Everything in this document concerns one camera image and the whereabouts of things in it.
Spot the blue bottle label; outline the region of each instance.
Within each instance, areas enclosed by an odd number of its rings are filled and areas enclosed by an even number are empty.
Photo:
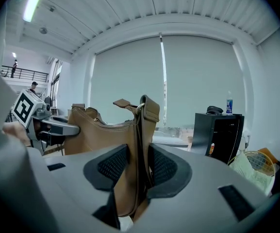
[[[232,99],[227,99],[226,114],[232,114]]]

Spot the handbag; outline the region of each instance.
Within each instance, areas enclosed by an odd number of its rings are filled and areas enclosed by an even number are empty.
[[[145,191],[153,186],[148,165],[148,147],[159,121],[160,107],[146,95],[141,97],[139,106],[124,99],[113,104],[129,110],[134,119],[107,125],[96,109],[85,109],[80,104],[72,105],[68,123],[79,126],[81,131],[75,137],[66,138],[65,155],[127,144],[128,161],[114,186],[114,195],[117,215],[131,216],[141,203],[145,203]]]

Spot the wire basket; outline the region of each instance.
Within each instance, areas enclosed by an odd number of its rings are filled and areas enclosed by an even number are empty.
[[[254,170],[257,170],[268,176],[276,175],[275,165],[273,164],[272,160],[268,157],[268,155],[258,151],[248,151],[244,154],[246,155]],[[228,165],[230,165],[235,160],[235,158],[236,156],[228,162]]]

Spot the roller shade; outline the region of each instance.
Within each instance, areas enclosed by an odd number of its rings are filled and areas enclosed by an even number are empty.
[[[167,71],[167,127],[195,123],[195,113],[214,105],[245,113],[243,74],[232,45],[196,36],[163,36]]]
[[[164,114],[164,77],[160,39],[158,37],[130,42],[96,56],[91,107],[98,109],[107,123],[121,123],[133,115],[113,102],[125,99],[139,105],[142,95],[160,105],[160,122]]]

